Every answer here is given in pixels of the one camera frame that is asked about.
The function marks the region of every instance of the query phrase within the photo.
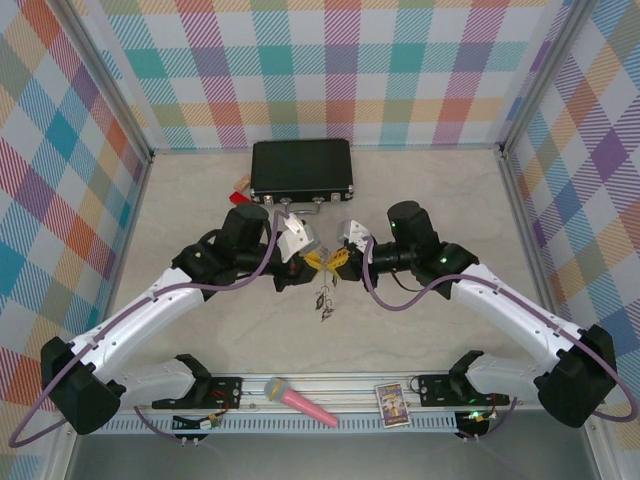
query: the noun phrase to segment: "beige floor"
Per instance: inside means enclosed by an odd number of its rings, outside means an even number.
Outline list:
[[[180,250],[222,225],[232,207],[232,185],[250,170],[249,153],[159,156],[120,284],[119,308],[146,289]],[[392,239],[386,210],[417,200],[430,213],[443,240],[474,252],[523,294],[534,289],[493,152],[356,151],[353,201],[307,217],[330,249],[345,218],[361,221],[378,241]],[[527,358],[486,320],[437,294],[412,309],[378,307],[359,283],[340,282],[331,297],[336,309],[321,323],[314,310],[314,283],[276,293],[271,279],[214,296],[175,321],[130,361],[164,362],[191,353],[211,372],[298,373],[448,369],[470,349]],[[402,278],[416,285],[410,274]],[[378,292],[392,303],[408,300],[390,278]]]

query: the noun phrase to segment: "black case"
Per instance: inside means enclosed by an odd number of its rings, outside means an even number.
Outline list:
[[[253,145],[251,197],[265,205],[353,198],[347,140],[287,140]]]

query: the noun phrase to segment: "yellow object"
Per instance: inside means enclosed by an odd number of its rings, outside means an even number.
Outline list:
[[[309,264],[310,267],[315,268],[318,271],[323,270],[322,260],[320,259],[320,255],[316,252],[308,253],[307,255],[303,255],[304,261]]]
[[[333,273],[337,278],[340,278],[340,274],[338,273],[338,269],[349,261],[349,250],[346,248],[341,248],[337,252],[335,252],[329,258],[327,262],[327,268],[331,273]]]

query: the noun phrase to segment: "card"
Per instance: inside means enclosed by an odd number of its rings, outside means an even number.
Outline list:
[[[376,387],[376,398],[384,428],[411,424],[402,385],[399,383],[379,385]]]

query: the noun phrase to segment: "microphone head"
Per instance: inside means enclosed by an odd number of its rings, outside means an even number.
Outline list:
[[[288,388],[289,384],[285,380],[273,377],[264,386],[264,395],[271,402],[280,402]]]

